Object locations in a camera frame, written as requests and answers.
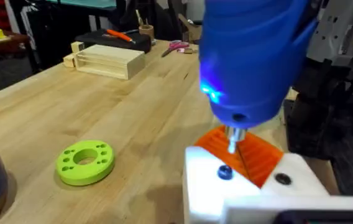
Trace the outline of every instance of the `wooden box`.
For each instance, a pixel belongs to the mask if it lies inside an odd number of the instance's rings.
[[[82,72],[128,80],[145,67],[145,53],[94,45],[75,54],[75,64]]]

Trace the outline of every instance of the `blue drill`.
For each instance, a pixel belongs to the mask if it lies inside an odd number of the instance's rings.
[[[224,123],[229,152],[274,117],[301,72],[319,1],[206,0],[200,87]]]

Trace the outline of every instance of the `green 3d printed ring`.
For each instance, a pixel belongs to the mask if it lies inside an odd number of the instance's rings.
[[[90,163],[83,164],[87,159],[91,159]],[[62,181],[75,186],[98,182],[105,178],[113,167],[112,147],[95,140],[81,141],[67,147],[57,160],[57,172]]]

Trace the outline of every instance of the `orange handle tool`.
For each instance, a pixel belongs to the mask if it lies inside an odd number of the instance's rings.
[[[135,44],[135,41],[132,40],[129,36],[127,36],[125,34],[122,34],[120,32],[114,31],[114,30],[106,30],[106,32],[108,32],[108,34],[110,34],[110,35],[113,35],[115,37],[121,38],[125,41],[132,42]]]

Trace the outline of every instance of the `pink scissors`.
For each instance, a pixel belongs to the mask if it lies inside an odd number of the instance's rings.
[[[164,53],[162,54],[162,57],[165,57],[173,50],[181,49],[181,48],[185,48],[185,47],[189,47],[189,43],[182,42],[182,40],[173,40],[170,42],[170,46],[168,46],[168,49],[166,51],[164,51]]]

